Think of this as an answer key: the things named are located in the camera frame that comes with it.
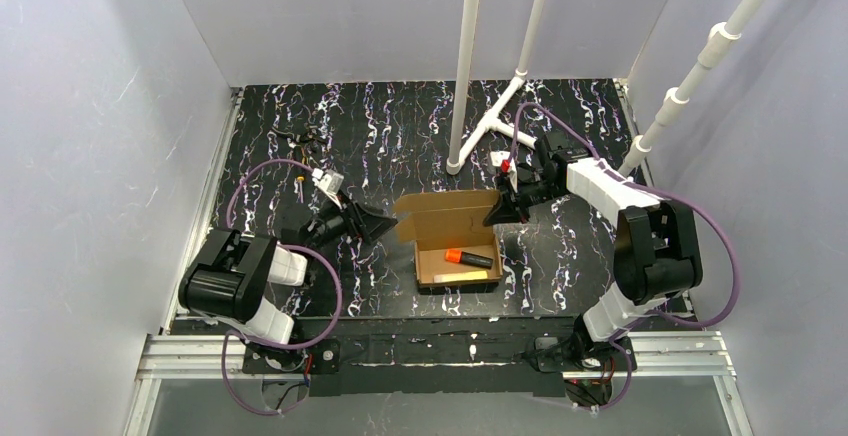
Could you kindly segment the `orange black marker pen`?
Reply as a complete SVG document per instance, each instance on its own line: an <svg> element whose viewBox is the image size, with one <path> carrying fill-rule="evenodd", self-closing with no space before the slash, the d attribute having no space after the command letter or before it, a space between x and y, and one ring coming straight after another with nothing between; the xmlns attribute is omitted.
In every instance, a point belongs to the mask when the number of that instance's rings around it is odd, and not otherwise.
<svg viewBox="0 0 848 436"><path fill-rule="evenodd" d="M494 265L494 260L492 258L462 251L460 249L448 249L445 252L444 258L446 261L451 263L482 269L491 269Z"/></svg>

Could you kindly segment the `pale yellow marker pen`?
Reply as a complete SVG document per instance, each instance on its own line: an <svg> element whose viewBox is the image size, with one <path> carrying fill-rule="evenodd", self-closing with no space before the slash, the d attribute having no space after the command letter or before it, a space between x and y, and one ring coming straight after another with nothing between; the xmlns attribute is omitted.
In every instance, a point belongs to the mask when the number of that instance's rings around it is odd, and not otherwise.
<svg viewBox="0 0 848 436"><path fill-rule="evenodd" d="M486 281L489 279L487 271L468 271L461 273L443 273L433 276L434 284L466 284L474 281Z"/></svg>

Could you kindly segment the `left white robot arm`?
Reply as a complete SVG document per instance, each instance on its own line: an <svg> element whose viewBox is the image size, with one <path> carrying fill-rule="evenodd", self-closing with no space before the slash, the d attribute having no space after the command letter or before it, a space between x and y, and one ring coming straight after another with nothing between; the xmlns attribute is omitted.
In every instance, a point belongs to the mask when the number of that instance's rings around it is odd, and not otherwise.
<svg viewBox="0 0 848 436"><path fill-rule="evenodd" d="M398 220L384 211L343 199L323 204L309 218L295 220L297 228L272 235L246 236L230 227L210 230L186 269L178 288L178 302L189 311L230 325L236 334L259 345L300 350L317 345L334 329L341 314L341 280L334 265L319 253L331 242L348 238L374 243ZM328 326L311 340L293 343L294 319L265 296L266 286L299 287L318 262L329 272L336 290L335 308Z"/></svg>

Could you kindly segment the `brown cardboard box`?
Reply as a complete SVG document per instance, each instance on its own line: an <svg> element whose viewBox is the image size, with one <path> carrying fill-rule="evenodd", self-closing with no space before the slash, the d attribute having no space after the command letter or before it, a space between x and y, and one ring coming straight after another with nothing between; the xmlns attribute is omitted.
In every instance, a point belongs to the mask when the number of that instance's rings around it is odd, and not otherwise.
<svg viewBox="0 0 848 436"><path fill-rule="evenodd" d="M499 239L494 228L483 225L498 198L494 189L409 193L398 198L393 210L399 216L394 227L401 243L414 245L415 276L419 291L446 291L464 287L475 292L492 292L503 278ZM482 269L445 260L448 249L486 256L494 260ZM466 284L434 284L443 273L487 271L489 279Z"/></svg>

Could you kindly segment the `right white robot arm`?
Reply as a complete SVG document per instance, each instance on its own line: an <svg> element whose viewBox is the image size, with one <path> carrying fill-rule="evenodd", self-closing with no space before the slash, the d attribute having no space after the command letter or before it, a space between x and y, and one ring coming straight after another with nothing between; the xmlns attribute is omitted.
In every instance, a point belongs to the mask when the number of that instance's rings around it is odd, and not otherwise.
<svg viewBox="0 0 848 436"><path fill-rule="evenodd" d="M571 195L615 229L613 282L575 321L569 356L609 348L651 311L702 281L691 209L631 187L593 148L563 132L538 138L534 155L536 163L528 164L508 151L491 152L498 198L485 225L526 223L531 207Z"/></svg>

